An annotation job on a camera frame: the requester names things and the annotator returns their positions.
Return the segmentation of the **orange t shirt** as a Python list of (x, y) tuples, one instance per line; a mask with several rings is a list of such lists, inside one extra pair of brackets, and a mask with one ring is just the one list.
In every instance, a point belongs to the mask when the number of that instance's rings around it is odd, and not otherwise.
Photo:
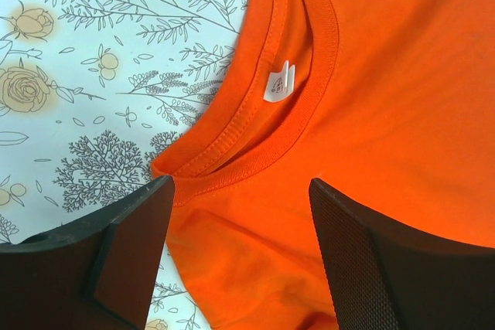
[(494, 245), (494, 0), (248, 0), (203, 116), (153, 163), (214, 329), (335, 329), (309, 183)]

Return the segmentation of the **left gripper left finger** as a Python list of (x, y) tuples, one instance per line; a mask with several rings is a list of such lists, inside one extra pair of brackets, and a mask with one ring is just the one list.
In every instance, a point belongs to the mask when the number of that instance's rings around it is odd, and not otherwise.
[(3, 329), (143, 329), (175, 185), (161, 176), (95, 212), (1, 245)]

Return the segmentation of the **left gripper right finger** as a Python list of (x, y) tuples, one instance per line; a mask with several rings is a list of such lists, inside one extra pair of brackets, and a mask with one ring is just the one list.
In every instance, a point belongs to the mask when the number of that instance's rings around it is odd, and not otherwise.
[(494, 251), (398, 222), (321, 179), (309, 186), (341, 329), (492, 329)]

